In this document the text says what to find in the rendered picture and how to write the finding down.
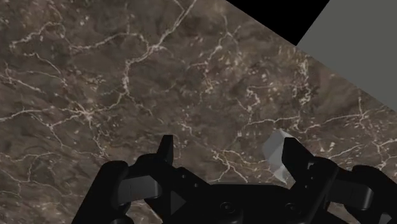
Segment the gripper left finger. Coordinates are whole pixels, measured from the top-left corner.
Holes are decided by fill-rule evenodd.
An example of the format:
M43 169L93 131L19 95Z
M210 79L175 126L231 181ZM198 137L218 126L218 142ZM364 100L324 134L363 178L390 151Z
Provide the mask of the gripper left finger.
M173 136L164 135L156 153L138 157L133 165L113 160L101 166L71 224L135 224L127 216L131 202L150 200L171 217L194 198L200 178L172 166Z

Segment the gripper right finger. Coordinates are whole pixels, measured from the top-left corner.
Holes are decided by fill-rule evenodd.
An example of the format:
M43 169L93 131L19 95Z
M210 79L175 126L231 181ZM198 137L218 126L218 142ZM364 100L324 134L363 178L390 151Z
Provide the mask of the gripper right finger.
M378 168L345 170L282 130L273 132L261 151L272 167L295 180L284 207L286 224L344 224L328 212L332 202L342 204L360 224L397 224L397 183Z

